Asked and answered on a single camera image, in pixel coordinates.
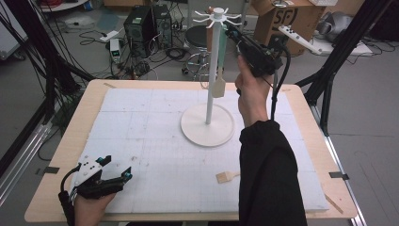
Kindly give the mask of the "black round stool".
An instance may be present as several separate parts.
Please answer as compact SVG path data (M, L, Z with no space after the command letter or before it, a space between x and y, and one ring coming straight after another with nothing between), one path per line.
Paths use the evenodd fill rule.
M185 62L182 74L191 74L194 80L200 81L202 76L209 77L211 55L207 53L206 26L195 25L188 28L184 35L184 43L196 50Z

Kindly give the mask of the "white keyboard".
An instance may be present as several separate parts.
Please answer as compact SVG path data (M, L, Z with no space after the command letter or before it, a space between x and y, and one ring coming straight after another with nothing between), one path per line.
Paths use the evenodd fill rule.
M338 0L309 0L315 6L330 7L335 6Z

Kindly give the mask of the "white hook stand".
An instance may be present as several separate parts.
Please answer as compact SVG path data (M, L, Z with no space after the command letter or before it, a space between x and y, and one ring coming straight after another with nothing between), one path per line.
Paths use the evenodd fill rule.
M188 140L202 147L217 147L225 144L231 139L235 130L235 122L231 112L225 107L215 104L215 98L212 95L217 74L221 28L225 26L225 23L232 24L231 19L241 17L240 14L229 16L228 11L227 8L214 8L212 14L197 12L199 16L204 17L204 22L210 21L207 28L213 28L208 97L206 104L194 105L185 110L181 117L181 129Z

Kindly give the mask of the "white flat board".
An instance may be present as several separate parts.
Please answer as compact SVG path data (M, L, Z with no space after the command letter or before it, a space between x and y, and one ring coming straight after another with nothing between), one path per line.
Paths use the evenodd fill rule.
M323 56L330 55L333 51L338 50L342 51L343 49L338 47L338 46L333 46L333 43L328 41L328 40L323 40L323 39L317 39L317 38L312 38L310 40L310 44L315 47L317 50L321 51L321 54ZM363 56L363 57L369 57L373 54L374 52L367 47L362 41L360 41L355 48L352 50L350 53L351 56L358 57L358 56Z

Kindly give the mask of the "large black computer tower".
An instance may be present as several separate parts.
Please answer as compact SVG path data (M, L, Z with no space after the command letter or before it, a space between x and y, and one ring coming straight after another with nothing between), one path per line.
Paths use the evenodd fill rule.
M148 57L150 41L155 37L152 7L134 6L123 25L133 55Z

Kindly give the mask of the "white round table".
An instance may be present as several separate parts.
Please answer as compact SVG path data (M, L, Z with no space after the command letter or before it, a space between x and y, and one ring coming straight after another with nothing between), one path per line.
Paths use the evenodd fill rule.
M79 6L84 5L88 0L78 0L77 2L63 2L60 5L56 6L56 7L45 7L45 6L41 6L40 9L44 12L54 12L54 11L61 11L61 10L66 10L66 9L70 9L70 8L76 8Z

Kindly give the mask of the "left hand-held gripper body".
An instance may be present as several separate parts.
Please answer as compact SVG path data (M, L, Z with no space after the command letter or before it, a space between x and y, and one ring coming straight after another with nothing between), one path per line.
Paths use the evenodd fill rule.
M103 167L96 162L97 159L85 160L73 183L77 194L86 199L100 199L123 190L123 186L108 185L101 179Z

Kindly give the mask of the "grey rounded object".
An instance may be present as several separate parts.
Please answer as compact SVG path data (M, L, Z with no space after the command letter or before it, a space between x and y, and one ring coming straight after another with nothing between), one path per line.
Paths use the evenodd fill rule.
M348 28L353 18L343 12L327 12L316 26L318 33L326 40L334 42Z

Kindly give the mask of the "small white device with display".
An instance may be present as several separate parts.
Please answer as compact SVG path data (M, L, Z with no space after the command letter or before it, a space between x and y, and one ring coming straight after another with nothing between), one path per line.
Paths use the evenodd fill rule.
M121 51L120 51L120 40L111 39L109 41L110 56L115 63L120 63Z

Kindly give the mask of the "thin wooden stick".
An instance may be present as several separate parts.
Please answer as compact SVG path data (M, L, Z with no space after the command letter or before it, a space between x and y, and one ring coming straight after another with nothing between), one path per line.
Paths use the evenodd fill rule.
M343 209L335 202L333 201L328 194L325 194L325 198L326 200L340 213L343 215L344 211Z

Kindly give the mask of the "white power strip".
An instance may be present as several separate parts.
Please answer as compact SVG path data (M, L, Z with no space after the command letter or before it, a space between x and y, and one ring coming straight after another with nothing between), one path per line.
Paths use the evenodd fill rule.
M113 39L114 37L116 37L119 34L118 31L110 31L107 34L105 34L104 36L100 37L100 41L106 42L109 41L110 39Z

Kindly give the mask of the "slim black computer tower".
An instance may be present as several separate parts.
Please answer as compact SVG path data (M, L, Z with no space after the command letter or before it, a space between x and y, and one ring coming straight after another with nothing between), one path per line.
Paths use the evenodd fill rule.
M171 16L166 5L154 5L152 7L155 30L158 44L167 49L172 46Z

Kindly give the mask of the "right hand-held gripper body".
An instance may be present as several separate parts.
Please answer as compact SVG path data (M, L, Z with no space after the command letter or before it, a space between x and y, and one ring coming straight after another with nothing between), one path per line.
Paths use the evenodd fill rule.
M288 40L293 40L316 55L322 54L321 49L314 47L290 26L281 25L279 32L280 35L275 35L268 45L259 44L239 31L236 32L236 45L255 77L271 75L282 66L280 57L285 55L288 58L291 55L286 45Z

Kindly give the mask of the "person's left hand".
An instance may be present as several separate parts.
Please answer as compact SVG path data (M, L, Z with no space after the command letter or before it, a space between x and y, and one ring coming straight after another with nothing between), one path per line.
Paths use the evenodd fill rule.
M74 199L75 226L98 226L104 211L116 194L109 194L100 199L86 199L77 195Z

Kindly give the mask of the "black tape piece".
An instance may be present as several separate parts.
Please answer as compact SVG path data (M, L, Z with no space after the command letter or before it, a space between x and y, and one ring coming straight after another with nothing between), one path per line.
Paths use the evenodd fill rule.
M44 174L57 174L59 172L59 168L56 167L46 167L43 169L37 169L35 174L36 175L44 175Z
M340 171L332 171L328 173L330 178L341 178L344 181L349 180L349 176L346 173L342 173Z

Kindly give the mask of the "person's right hand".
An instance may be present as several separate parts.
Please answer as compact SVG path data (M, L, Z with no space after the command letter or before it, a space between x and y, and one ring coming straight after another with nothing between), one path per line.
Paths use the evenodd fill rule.
M235 86L240 90L238 109L245 127L249 127L257 121L267 121L269 117L266 100L273 84L273 76L254 77L242 56L237 58L237 64L240 73L236 77Z

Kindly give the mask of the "white grid mat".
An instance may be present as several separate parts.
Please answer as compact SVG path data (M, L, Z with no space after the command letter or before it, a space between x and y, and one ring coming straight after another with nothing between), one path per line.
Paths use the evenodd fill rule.
M185 110L200 118L206 112L204 89L110 89L89 132L79 161L84 175L88 162L109 156L104 178L126 169L132 179L108 205L110 213L228 213L238 210L240 180L219 183L216 176L239 170L239 142L243 123L237 94L226 91L214 102L227 115L214 114L212 124L224 136L221 144L195 126L201 144L189 140L181 128Z

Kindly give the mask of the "aluminium rail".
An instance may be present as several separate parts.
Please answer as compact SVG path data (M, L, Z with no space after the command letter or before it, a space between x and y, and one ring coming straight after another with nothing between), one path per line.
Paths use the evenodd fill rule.
M332 157L332 160L334 161L335 166L338 168L335 171L340 171L342 173L346 173L344 168L343 168L343 165L341 163L341 160L340 160L340 158L339 158L339 156L338 156L338 154L337 154L337 152L335 150L335 147L333 145L332 139L330 138L329 135L326 135L323 132L323 130L321 130L321 134L322 134L322 136L323 136L323 138L325 140L325 143L326 143L328 151L329 151L329 153L330 153L330 155ZM358 201L356 199L356 196L354 194L354 191L353 191L353 189L352 189L352 187L351 187L351 185L349 183L349 180L344 181L341 178L331 178L331 179L340 179L341 181L344 182L346 190L347 190L347 193L349 194L349 196L350 196L350 198L352 200L352 203L356 207L357 215L355 217L349 219L350 224L352 226L368 226L367 223L366 223L366 220L365 220L365 218L364 218L364 216L363 216L363 214L361 212L361 209L360 209L359 203L358 203Z
M40 123L28 134L16 158L11 161L6 173L0 178L0 207L6 202L10 192L21 179L44 140L49 136L52 127L51 122Z

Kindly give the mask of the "brown cardboard box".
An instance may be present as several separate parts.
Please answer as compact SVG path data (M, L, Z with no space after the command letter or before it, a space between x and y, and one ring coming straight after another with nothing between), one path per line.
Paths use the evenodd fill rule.
M281 35L281 25L290 26L304 40L310 41L325 7L312 4L309 0L283 0L288 6L278 8L273 5L279 0L250 0L250 5L258 13L254 39L268 45L273 35Z

